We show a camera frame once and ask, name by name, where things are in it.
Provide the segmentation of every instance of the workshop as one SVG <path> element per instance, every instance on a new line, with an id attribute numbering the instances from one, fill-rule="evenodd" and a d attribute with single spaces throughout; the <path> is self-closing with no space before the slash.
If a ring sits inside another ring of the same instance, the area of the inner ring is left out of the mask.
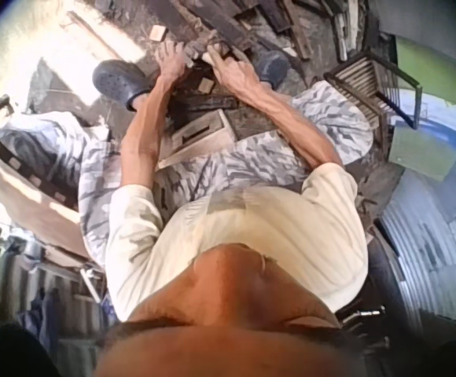
<path id="1" fill-rule="evenodd" d="M 1 0 L 22 371 L 456 375 L 456 0 Z"/>

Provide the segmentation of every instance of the shoe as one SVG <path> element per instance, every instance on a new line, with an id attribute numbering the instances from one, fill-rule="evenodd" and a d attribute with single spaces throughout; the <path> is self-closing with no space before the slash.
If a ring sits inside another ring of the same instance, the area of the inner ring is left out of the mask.
<path id="1" fill-rule="evenodd" d="M 149 93 L 153 83 L 132 63 L 122 60 L 105 60 L 94 70 L 92 81 L 99 92 L 121 103 L 131 112 L 134 99 Z"/>
<path id="2" fill-rule="evenodd" d="M 267 51 L 255 64 L 256 74 L 262 82 L 268 82 L 276 90 L 284 81 L 291 65 L 280 51 Z"/>

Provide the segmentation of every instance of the corrugated metal wall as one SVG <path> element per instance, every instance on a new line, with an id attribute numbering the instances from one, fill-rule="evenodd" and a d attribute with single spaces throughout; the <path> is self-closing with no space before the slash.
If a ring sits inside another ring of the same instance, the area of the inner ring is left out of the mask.
<path id="1" fill-rule="evenodd" d="M 57 367 L 65 377 L 92 375 L 97 360 L 95 340 L 108 327 L 100 306 L 83 299 L 86 294 L 79 298 L 83 284 L 79 274 L 47 266 L 29 273 L 20 258 L 9 254 L 0 257 L 0 321 L 14 320 L 17 312 L 30 309 L 29 303 L 39 288 L 58 288 L 61 339 Z"/>
<path id="2" fill-rule="evenodd" d="M 404 273 L 410 326 L 423 334 L 422 311 L 456 320 L 456 164 L 444 182 L 406 170 L 382 224 Z"/>

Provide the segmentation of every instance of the forehead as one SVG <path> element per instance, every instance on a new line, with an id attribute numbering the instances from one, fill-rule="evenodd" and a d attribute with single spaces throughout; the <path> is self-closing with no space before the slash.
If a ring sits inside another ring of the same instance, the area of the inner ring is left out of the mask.
<path id="1" fill-rule="evenodd" d="M 240 328 L 184 327 L 146 331 L 117 342 L 97 375 L 337 375 L 341 356 L 287 334 Z"/>

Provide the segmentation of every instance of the green wall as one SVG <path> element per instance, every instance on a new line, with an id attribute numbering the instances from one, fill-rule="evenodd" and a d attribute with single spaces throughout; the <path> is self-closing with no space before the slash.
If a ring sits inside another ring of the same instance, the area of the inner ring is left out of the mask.
<path id="1" fill-rule="evenodd" d="M 456 62 L 408 39 L 396 41 L 399 68 L 413 76 L 424 93 L 456 104 Z"/>

